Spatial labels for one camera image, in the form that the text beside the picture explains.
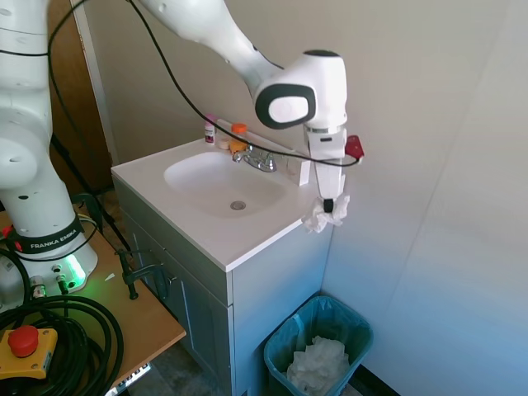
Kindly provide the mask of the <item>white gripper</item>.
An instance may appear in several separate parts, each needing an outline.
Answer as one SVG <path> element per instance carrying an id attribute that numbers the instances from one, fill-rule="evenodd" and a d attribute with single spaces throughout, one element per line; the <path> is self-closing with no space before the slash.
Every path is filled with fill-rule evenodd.
<path id="1" fill-rule="evenodd" d="M 323 210 L 332 213 L 335 201 L 344 189 L 346 177 L 342 171 L 342 160 L 330 160 L 330 165 L 315 163 L 319 195 L 323 199 Z"/>

